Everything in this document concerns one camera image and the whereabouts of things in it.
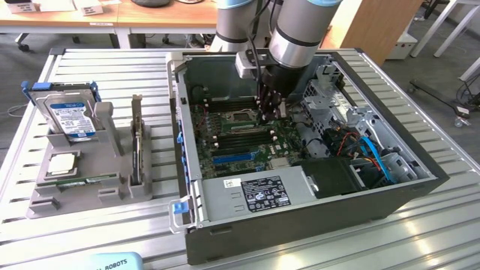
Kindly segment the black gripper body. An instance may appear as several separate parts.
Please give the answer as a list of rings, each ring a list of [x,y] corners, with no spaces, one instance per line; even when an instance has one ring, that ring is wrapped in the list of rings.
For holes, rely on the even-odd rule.
[[[261,75],[262,88],[261,98],[265,98],[268,92],[276,91],[281,98],[288,98],[302,76],[306,67],[289,68],[282,65],[270,65],[265,67]]]

